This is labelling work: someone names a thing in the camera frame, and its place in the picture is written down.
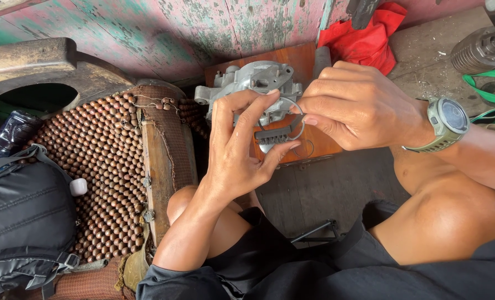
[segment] wristwatch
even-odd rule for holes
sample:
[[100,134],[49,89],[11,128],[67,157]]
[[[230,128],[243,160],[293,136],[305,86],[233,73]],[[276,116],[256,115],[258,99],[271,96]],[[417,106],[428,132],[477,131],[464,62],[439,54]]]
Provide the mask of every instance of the wristwatch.
[[462,139],[470,129],[470,119],[458,102],[445,97],[432,97],[427,100],[429,101],[427,117],[429,117],[429,121],[435,130],[436,138],[423,147],[402,146],[405,150],[418,153],[440,151]]

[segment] black backpack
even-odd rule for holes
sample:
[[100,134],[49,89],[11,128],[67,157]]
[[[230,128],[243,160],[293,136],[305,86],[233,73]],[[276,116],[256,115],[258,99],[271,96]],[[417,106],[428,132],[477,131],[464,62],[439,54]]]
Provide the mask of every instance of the black backpack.
[[[0,293],[24,286],[54,294],[51,281],[79,264],[67,251],[76,235],[71,178],[33,144],[14,157],[0,159]],[[11,164],[36,155],[39,162]]]

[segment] blue bottle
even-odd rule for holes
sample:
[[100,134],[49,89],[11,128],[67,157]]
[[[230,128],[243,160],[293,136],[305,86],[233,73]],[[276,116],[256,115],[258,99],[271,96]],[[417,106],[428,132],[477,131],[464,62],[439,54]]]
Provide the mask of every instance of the blue bottle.
[[24,111],[13,111],[0,128],[0,158],[17,153],[42,127],[42,120]]

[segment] hand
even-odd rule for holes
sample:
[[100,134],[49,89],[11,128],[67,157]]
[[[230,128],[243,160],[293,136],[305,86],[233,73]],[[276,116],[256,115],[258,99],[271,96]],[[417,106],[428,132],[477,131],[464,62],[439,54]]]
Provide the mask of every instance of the hand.
[[[253,90],[236,92],[218,99],[212,109],[209,169],[199,185],[209,199],[224,208],[236,197],[247,194],[270,180],[289,149],[300,141],[275,145],[263,161],[249,156],[253,126],[264,110],[279,99],[279,91],[261,95]],[[233,127],[234,115],[240,114]]]
[[405,95],[373,67],[338,61],[322,71],[297,103],[308,114],[306,124],[346,150],[420,147],[435,138],[428,102]]

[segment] wooden wall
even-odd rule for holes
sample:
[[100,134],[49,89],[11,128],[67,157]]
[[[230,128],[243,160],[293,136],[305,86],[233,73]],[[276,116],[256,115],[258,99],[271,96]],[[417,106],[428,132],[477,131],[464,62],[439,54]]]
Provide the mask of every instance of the wooden wall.
[[[316,39],[346,19],[349,0],[50,0],[0,17],[0,45],[69,37],[79,51],[125,72],[168,82],[207,66]],[[395,0],[405,24],[483,5],[484,0]]]

